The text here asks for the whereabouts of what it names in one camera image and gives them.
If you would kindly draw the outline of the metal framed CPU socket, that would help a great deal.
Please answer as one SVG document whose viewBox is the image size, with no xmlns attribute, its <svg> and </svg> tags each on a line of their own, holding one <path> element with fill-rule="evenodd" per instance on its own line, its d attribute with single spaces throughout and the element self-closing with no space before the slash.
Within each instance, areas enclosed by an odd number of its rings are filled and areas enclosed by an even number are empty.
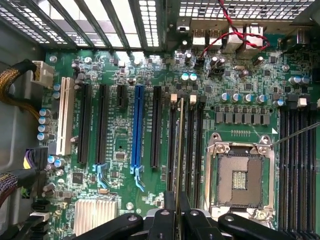
<svg viewBox="0 0 320 240">
<path fill-rule="evenodd" d="M 275 211 L 276 154 L 271 138 L 258 142 L 224 141 L 214 132 L 208 142 L 204 208 L 211 215 L 231 209 Z"/>
</svg>

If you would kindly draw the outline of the metal socket cover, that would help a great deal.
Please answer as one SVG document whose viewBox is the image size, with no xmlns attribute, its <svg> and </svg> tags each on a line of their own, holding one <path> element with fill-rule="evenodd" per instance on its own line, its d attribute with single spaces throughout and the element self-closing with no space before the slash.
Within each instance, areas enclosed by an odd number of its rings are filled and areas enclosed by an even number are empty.
<svg viewBox="0 0 320 240">
<path fill-rule="evenodd" d="M 206 208 L 208 210 L 210 216 L 214 220 L 218 220 L 218 218 L 224 214 L 235 214 L 245 219 L 255 221 L 258 223 L 269 223 L 274 219 L 274 211 L 271 208 L 262 209 L 258 207 L 251 207 L 246 205 L 211 205 Z"/>
</svg>

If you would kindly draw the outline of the silver finned heatsink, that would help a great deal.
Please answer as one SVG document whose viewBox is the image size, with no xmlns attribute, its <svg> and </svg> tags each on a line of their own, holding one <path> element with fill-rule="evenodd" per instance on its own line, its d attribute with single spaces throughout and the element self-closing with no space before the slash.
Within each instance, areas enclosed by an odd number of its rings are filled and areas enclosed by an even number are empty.
<svg viewBox="0 0 320 240">
<path fill-rule="evenodd" d="M 118 202 L 104 199 L 79 199 L 75 202 L 74 233 L 79 236 L 117 217 Z"/>
</svg>

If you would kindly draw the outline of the green Dell motherboard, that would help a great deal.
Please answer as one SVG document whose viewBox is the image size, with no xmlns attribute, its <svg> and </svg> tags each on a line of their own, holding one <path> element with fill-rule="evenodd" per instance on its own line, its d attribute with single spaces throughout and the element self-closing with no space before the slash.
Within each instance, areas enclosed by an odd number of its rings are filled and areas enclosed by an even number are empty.
<svg viewBox="0 0 320 240">
<path fill-rule="evenodd" d="M 262 135 L 268 135 L 271 143 L 280 140 L 280 108 L 287 109 L 287 136 L 289 133 L 288 96 L 298 96 L 299 105 L 306 100 L 307 127 L 320 122 L 320 52 L 297 51 L 285 53 L 278 49 L 261 52 L 252 59 L 237 59 L 234 54 L 200 51 L 176 51 L 169 55 L 145 57 L 134 53 L 111 54 L 106 51 L 55 52 L 49 54 L 47 63 L 53 67 L 53 86 L 44 92 L 38 140 L 47 149 L 47 183 L 34 204 L 37 211 L 50 212 L 50 217 L 36 237 L 40 240 L 71 240 L 74 233 L 75 203 L 78 200 L 109 200 L 117 202 L 117 216 L 135 213 L 146 217 L 153 209 L 164 207 L 164 192 L 168 181 L 168 141 L 171 94 L 177 94 L 175 111 L 175 150 L 173 189 L 176 203 L 176 174 L 180 100 L 184 98 L 184 132 L 182 134 L 180 191 L 186 193 L 186 152 L 188 104 L 190 95 L 196 95 L 194 113 L 192 182 L 190 206 L 207 212 L 205 202 L 206 149 L 213 133 L 219 133 L 224 141 L 256 143 Z M 62 77 L 74 80 L 74 109 L 71 153 L 57 155 L 57 131 Z M 86 164 L 78 163 L 78 135 L 81 105 L 81 89 L 92 86 L 91 120 Z M 106 168 L 102 180 L 97 181 L 95 170 L 96 134 L 100 85 L 109 86 L 109 106 L 106 134 Z M 127 106 L 117 107 L 117 86 L 126 85 Z M 133 112 L 135 86 L 143 85 L 144 111 L 141 146 L 141 175 L 144 192 L 136 187 L 131 174 Z M 161 86 L 162 112 L 158 168 L 150 167 L 153 89 Z M 197 142 L 197 111 L 200 96 L 206 96 L 203 111 L 202 158 L 199 208 L 195 206 L 195 158 Z M 320 125 L 316 129 L 316 223 L 315 232 L 320 237 Z M 286 233 L 295 240 L 312 240 L 308 229 L 299 233 L 299 135 L 297 135 L 297 227 L 289 231 L 290 177 L 289 139 L 286 140 L 287 210 L 286 231 L 279 230 L 279 144 L 275 152 L 275 210 L 273 221 L 260 223 L 273 230 Z"/>
</svg>

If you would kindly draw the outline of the long black expansion slot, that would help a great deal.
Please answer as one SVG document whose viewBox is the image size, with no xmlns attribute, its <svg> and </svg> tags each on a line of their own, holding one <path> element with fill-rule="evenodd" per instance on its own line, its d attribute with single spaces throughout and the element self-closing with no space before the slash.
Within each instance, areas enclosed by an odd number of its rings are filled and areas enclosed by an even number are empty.
<svg viewBox="0 0 320 240">
<path fill-rule="evenodd" d="M 82 165 L 85 165 L 88 162 L 91 112 L 92 85 L 86 83 L 81 88 L 79 132 L 77 144 L 77 162 Z"/>
<path fill-rule="evenodd" d="M 106 84 L 99 85 L 98 91 L 98 108 L 97 108 L 97 126 L 96 126 L 96 150 L 94 169 L 97 173 L 97 182 L 104 189 L 107 184 L 103 181 L 103 170 L 106 168 L 106 141 L 109 114 L 109 86 Z"/>
<path fill-rule="evenodd" d="M 153 87 L 152 130 L 150 147 L 150 167 L 156 169 L 160 162 L 160 136 L 162 114 L 162 87 Z"/>
</svg>

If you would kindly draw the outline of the blue expansion slot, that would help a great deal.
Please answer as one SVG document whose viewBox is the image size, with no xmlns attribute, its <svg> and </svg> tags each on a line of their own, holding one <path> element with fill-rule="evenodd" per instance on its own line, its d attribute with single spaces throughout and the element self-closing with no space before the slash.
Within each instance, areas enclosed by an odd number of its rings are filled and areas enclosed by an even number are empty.
<svg viewBox="0 0 320 240">
<path fill-rule="evenodd" d="M 134 175 L 134 181 L 135 181 L 136 187 L 138 187 L 142 192 L 144 192 L 145 190 L 145 185 L 141 181 L 144 106 L 145 106 L 145 86 L 136 85 L 134 89 L 130 173 Z"/>
</svg>

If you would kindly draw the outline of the thin metal locking lever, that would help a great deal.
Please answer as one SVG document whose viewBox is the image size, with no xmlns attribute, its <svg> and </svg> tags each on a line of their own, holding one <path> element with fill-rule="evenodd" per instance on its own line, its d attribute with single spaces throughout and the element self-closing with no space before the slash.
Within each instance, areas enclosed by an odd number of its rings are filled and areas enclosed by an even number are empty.
<svg viewBox="0 0 320 240">
<path fill-rule="evenodd" d="M 317 128 L 318 126 L 320 126 L 320 122 L 316 122 L 316 123 L 314 123 L 314 124 L 312 124 L 312 125 L 310 125 L 310 126 L 307 126 L 307 127 L 303 128 L 303 129 L 300 129 L 300 130 L 298 130 L 298 131 L 296 131 L 296 132 L 294 132 L 294 133 L 292 133 L 292 134 L 290 134 L 290 135 L 288 135 L 288 136 L 286 136 L 286 137 L 284 137 L 284 138 L 281 138 L 281 139 L 279 139 L 278 141 L 270 144 L 269 147 L 270 147 L 270 148 L 273 148 L 274 146 L 276 146 L 276 145 L 278 145 L 278 144 L 280 144 L 280 143 L 283 143 L 283 142 L 285 142 L 285 141 L 287 141 L 287 140 L 289 140 L 289 139 L 291 139 L 291 138 L 293 138 L 293 137 L 295 137 L 295 136 L 297 136 L 297 135 L 299 135 L 299 134 L 302 134 L 302 133 L 304 133 L 304 132 L 307 132 L 307 131 L 309 131 L 309 130 L 312 130 L 312 129 L 314 129 L 314 128 Z"/>
</svg>

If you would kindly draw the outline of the short black expansion slot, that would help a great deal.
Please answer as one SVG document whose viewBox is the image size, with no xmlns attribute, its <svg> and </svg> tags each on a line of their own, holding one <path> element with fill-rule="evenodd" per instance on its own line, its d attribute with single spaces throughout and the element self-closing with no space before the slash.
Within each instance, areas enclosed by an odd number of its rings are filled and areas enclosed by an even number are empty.
<svg viewBox="0 0 320 240">
<path fill-rule="evenodd" d="M 123 84 L 118 85 L 116 88 L 116 106 L 120 109 L 124 109 L 127 107 L 127 103 L 127 86 Z"/>
</svg>

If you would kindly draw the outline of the white expansion slot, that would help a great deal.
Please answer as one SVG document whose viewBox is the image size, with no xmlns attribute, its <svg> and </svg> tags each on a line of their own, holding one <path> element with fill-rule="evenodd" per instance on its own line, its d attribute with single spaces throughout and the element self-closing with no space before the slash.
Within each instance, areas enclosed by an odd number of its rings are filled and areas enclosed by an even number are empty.
<svg viewBox="0 0 320 240">
<path fill-rule="evenodd" d="M 73 131 L 73 114 L 75 103 L 75 83 L 71 77 L 61 78 L 60 103 L 58 112 L 56 154 L 71 154 L 71 138 Z"/>
</svg>

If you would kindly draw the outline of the open metal PC case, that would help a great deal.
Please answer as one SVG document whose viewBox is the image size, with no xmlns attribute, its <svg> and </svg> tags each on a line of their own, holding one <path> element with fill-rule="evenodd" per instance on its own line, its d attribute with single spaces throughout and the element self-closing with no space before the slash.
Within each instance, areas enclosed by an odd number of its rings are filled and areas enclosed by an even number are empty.
<svg viewBox="0 0 320 240">
<path fill-rule="evenodd" d="M 320 0 L 0 0 L 0 240 L 40 240 L 47 184 L 40 145 L 53 53 L 320 52 Z"/>
</svg>

